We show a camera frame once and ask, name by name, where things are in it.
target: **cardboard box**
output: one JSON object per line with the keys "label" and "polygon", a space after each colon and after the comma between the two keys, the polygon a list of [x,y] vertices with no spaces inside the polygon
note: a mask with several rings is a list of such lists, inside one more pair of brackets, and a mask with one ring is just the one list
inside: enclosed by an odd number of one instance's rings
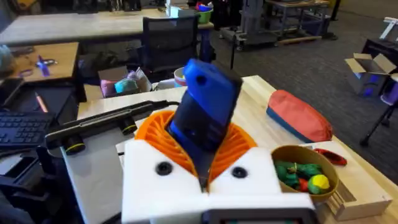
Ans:
{"label": "cardboard box", "polygon": [[355,93],[362,96],[378,96],[397,67],[383,54],[372,58],[369,54],[354,54],[354,58],[345,60],[354,74],[348,75],[348,82]]}

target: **red pouch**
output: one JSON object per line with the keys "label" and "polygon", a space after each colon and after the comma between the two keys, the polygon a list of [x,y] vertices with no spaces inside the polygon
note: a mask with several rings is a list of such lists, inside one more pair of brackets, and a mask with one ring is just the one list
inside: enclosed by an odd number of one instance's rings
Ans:
{"label": "red pouch", "polygon": [[326,118],[285,90],[271,94],[267,114],[305,143],[329,141],[333,136]]}

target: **pen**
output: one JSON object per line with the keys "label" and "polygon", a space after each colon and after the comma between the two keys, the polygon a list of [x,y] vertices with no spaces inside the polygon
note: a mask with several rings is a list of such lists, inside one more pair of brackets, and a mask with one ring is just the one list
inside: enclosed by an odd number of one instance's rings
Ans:
{"label": "pen", "polygon": [[42,99],[42,98],[39,96],[39,94],[37,94],[36,92],[35,92],[35,94],[36,94],[37,102],[39,103],[39,105],[40,105],[42,111],[43,111],[44,113],[48,113],[49,111],[48,111],[48,109],[47,109],[47,107],[46,107],[46,105],[45,105],[43,99]]}

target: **office chair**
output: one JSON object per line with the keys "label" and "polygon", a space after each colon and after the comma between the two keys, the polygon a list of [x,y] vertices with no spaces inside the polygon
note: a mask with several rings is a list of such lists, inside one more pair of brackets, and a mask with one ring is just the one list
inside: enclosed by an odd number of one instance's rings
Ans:
{"label": "office chair", "polygon": [[198,17],[143,18],[141,64],[151,73],[175,70],[197,57]]}

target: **keyboard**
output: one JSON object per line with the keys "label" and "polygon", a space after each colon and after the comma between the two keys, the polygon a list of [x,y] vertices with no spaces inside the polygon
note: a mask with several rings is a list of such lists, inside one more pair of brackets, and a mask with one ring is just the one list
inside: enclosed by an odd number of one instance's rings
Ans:
{"label": "keyboard", "polygon": [[53,118],[50,113],[0,112],[0,151],[41,145]]}

